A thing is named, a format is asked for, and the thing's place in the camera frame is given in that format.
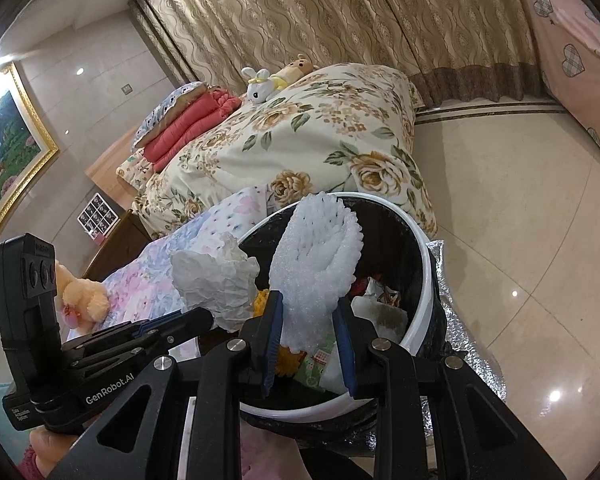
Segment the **left hand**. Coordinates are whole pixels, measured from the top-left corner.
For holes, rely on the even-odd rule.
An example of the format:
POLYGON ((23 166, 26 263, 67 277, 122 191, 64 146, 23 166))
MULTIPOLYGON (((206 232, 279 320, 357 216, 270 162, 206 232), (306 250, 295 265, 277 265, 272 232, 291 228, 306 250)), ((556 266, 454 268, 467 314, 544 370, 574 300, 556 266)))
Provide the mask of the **left hand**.
POLYGON ((45 427, 38 427, 30 432, 35 466, 43 478, 52 472, 78 439, 78 436, 55 434, 45 427))

